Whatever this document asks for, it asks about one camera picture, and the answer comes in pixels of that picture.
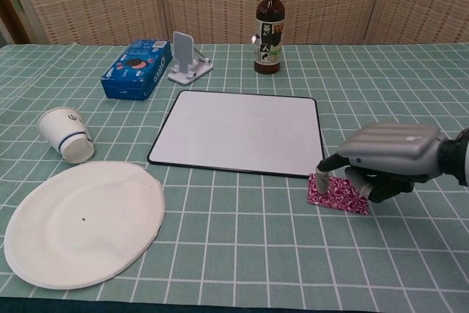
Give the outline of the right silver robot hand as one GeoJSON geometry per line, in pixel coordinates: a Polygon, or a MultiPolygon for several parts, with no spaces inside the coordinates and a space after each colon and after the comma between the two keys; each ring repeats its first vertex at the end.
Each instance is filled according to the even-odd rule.
{"type": "Polygon", "coordinates": [[[439,150],[447,141],[434,125],[372,123],[347,137],[337,152],[317,165],[316,190],[329,191],[329,174],[346,168],[348,180],[361,196],[381,203],[413,191],[415,183],[441,176],[439,150]]]}

